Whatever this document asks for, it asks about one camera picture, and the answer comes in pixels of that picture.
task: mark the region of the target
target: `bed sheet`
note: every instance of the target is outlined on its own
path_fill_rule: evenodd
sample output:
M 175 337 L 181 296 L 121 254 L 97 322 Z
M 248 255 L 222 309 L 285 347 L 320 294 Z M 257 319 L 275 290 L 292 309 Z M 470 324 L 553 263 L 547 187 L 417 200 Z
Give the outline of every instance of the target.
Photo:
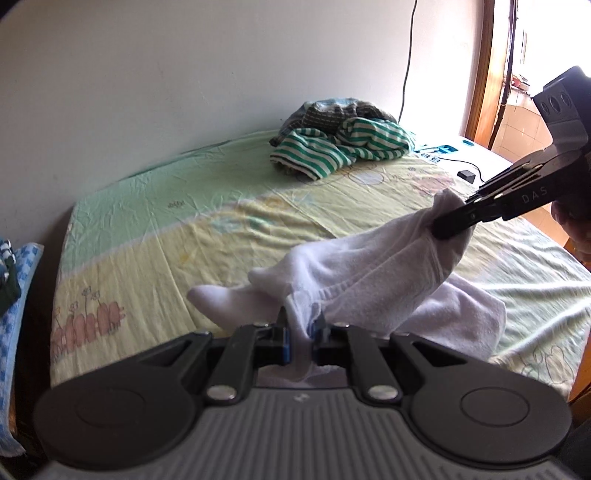
M 259 132 L 122 180 L 78 202 L 54 299 L 51 382 L 185 333 L 224 335 L 187 300 L 237 286 L 302 242 L 337 238 L 474 187 L 415 155 L 311 182 L 269 162 Z M 477 226 L 456 272 L 505 302 L 492 362 L 570 391 L 591 322 L 591 274 L 524 219 Z

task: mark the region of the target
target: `black device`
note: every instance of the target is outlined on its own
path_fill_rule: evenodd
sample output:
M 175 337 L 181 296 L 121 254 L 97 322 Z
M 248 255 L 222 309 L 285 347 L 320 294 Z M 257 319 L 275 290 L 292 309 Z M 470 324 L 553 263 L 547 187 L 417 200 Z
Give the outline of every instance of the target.
M 457 176 L 466 180 L 468 183 L 474 183 L 474 180 L 476 180 L 476 174 L 472 173 L 470 170 L 460 170 L 457 173 Z
M 552 144 L 485 182 L 466 204 L 433 222 L 451 238 L 478 222 L 510 220 L 558 200 L 575 219 L 591 219 L 591 79 L 572 67 L 533 97 Z
M 574 479 L 553 454 L 571 425 L 551 387 L 407 333 L 310 332 L 332 389 L 259 388 L 290 362 L 285 311 L 224 339 L 182 336 L 46 392 L 45 479 Z

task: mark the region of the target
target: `tiled wall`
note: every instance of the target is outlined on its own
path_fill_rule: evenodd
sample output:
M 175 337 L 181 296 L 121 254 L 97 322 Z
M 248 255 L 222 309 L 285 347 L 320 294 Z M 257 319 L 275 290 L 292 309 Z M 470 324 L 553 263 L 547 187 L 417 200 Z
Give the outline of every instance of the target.
M 513 90 L 492 151 L 514 162 L 551 143 L 552 136 L 534 102 L 526 94 Z M 560 245 L 564 245 L 569 239 L 550 215 L 550 204 L 532 210 L 523 217 Z
M 513 90 L 492 151 L 514 162 L 551 143 L 552 136 L 534 102 L 524 93 Z

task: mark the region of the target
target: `blue checkered cloth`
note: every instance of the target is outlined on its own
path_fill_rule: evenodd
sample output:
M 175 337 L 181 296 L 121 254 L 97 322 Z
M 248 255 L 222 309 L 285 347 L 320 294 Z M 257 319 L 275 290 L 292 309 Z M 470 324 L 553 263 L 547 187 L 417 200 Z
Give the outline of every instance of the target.
M 0 319 L 0 456 L 11 457 L 25 453 L 24 448 L 10 433 L 8 412 L 22 312 L 25 308 L 25 300 L 31 286 L 33 274 L 42 253 L 43 247 L 37 244 L 26 244 L 14 250 L 17 279 L 22 294 L 21 298 Z

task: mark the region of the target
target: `blue component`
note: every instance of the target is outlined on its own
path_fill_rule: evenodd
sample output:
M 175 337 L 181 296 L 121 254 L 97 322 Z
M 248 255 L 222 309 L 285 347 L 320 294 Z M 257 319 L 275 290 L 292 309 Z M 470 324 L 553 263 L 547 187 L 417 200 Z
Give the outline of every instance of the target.
M 441 145 L 438 147 L 439 153 L 454 153 L 457 152 L 456 147 L 452 147 L 451 145 Z
M 283 364 L 288 365 L 291 363 L 291 349 L 290 349 L 290 331 L 284 330 L 285 336 L 283 337 Z
M 316 325 L 316 322 L 318 321 L 318 319 L 314 320 L 311 324 L 308 325 L 308 336 L 310 338 L 314 338 L 316 335 L 316 332 L 318 331 L 318 327 Z

